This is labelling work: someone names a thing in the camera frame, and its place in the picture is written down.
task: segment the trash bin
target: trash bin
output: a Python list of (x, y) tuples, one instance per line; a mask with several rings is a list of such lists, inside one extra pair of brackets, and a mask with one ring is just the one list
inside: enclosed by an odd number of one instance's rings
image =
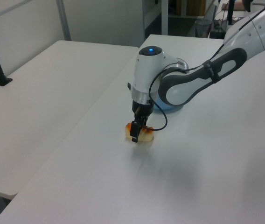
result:
[(195, 21), (195, 36), (207, 38), (210, 32), (212, 21), (211, 20), (196, 20)]

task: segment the desk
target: desk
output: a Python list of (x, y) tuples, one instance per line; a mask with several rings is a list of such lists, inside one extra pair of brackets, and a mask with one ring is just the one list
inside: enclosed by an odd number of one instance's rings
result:
[[(225, 10), (225, 15), (224, 15), (224, 10), (222, 10), (222, 5), (223, 4), (227, 4), (229, 0), (221, 0), (219, 7), (217, 8), (216, 11), (216, 17), (215, 20), (222, 20), (223, 16), (224, 16), (224, 20), (226, 20), (227, 18), (227, 14), (228, 14), (228, 6), (227, 9)], [(257, 12), (261, 9), (263, 9), (264, 6), (260, 6), (260, 5), (253, 5), (251, 4), (251, 12), (247, 12), (247, 11), (233, 11), (233, 17), (246, 17), (254, 12)]]
[[(221, 40), (151, 35), (190, 67)], [(0, 215), (6, 223), (265, 223), (265, 52), (204, 90), (153, 142), (125, 139), (133, 58)], [(148, 124), (163, 125), (154, 113)]]
[(138, 50), (59, 41), (0, 87), (0, 196), (12, 199)]

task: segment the white wall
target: white wall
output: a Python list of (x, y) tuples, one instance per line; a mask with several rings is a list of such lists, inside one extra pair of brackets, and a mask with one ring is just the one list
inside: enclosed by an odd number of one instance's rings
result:
[(152, 23), (155, 18), (161, 14), (161, 0), (158, 4), (155, 4), (155, 0), (143, 0), (144, 1), (144, 25), (145, 29)]
[(31, 0), (1, 15), (0, 63), (4, 74), (10, 75), (58, 40), (64, 40), (64, 35), (56, 0)]
[(71, 40), (139, 47), (143, 0), (64, 0)]

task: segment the bread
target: bread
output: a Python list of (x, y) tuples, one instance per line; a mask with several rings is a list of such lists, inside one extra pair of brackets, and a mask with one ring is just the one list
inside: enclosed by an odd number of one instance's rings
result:
[[(131, 127), (132, 127), (132, 124), (131, 123), (128, 123), (125, 126), (125, 136), (128, 139), (132, 139), (132, 136), (129, 135), (129, 133), (131, 131)], [(140, 131), (140, 134), (139, 134), (138, 141), (146, 141), (146, 142), (149, 142), (149, 141), (152, 141), (152, 139), (153, 139), (153, 131), (148, 130), (148, 129), (145, 129), (145, 128), (142, 128), (141, 131)]]

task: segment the black cable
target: black cable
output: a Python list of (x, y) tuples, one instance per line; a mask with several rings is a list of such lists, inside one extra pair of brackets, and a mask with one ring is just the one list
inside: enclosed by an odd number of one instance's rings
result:
[[(175, 70), (173, 70), (172, 72), (174, 72), (174, 71), (179, 71), (179, 72), (186, 72), (186, 71), (191, 71), (191, 70), (195, 70), (195, 69), (197, 69), (197, 68), (199, 68), (200, 66), (197, 66), (197, 67), (195, 67), (195, 68), (191, 68), (191, 69), (181, 69), (181, 68), (177, 68), (177, 69), (175, 69)], [(159, 109), (159, 111), (164, 115), (164, 117), (165, 117), (165, 125), (163, 126), (163, 127), (161, 127), (161, 128), (157, 128), (157, 129), (152, 129), (152, 128), (149, 128), (149, 127), (146, 127), (146, 126), (143, 126), (142, 128), (144, 128), (144, 129), (147, 129), (147, 130), (150, 130), (150, 131), (160, 131), (160, 130), (162, 130), (162, 129), (164, 129), (166, 126), (167, 126), (167, 124), (168, 124), (168, 118), (167, 118), (167, 116), (166, 116), (166, 113), (163, 111), (163, 109), (155, 102), (155, 100), (152, 98), (152, 96), (151, 96), (151, 88), (152, 88), (152, 86), (153, 86), (153, 84), (154, 84), (154, 82), (155, 82), (155, 80), (163, 73), (163, 72), (165, 72), (164, 70), (162, 70), (160, 73), (158, 73), (155, 77), (154, 77), (154, 79), (153, 79), (153, 81), (151, 82), (151, 84), (150, 84), (150, 87), (149, 87), (149, 91), (148, 91), (148, 94), (149, 94), (149, 98), (150, 98), (150, 100), (153, 102), (153, 104), (154, 105), (156, 105), (156, 107)]]
[(216, 16), (219, 14), (219, 13), (221, 13), (223, 10), (221, 10), (221, 11), (219, 11), (216, 15), (215, 15), (215, 17), (214, 18), (216, 18)]
[(220, 25), (220, 28), (219, 28), (219, 29), (222, 29), (222, 23), (223, 23), (223, 20), (224, 20), (226, 7), (229, 5), (229, 3), (230, 3), (230, 0), (228, 1), (228, 3), (226, 4), (226, 6), (225, 6), (225, 8), (224, 8), (224, 13), (223, 13), (223, 17), (222, 17), (222, 21), (221, 21), (221, 25)]

